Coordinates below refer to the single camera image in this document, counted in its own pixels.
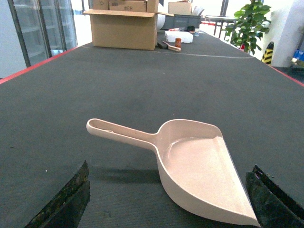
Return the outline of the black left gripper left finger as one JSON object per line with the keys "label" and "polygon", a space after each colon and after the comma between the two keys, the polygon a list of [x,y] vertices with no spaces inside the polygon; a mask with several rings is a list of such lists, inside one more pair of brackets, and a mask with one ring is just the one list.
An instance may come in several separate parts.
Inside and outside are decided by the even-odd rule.
{"label": "black left gripper left finger", "polygon": [[85,161],[64,187],[25,226],[77,228],[90,201],[89,167]]}

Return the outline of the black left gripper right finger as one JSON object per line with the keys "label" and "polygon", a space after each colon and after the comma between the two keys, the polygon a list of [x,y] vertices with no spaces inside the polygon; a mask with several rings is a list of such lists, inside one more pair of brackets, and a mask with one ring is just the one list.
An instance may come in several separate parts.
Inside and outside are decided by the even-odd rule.
{"label": "black left gripper right finger", "polygon": [[246,189],[263,228],[302,228],[304,208],[255,165],[246,173]]}

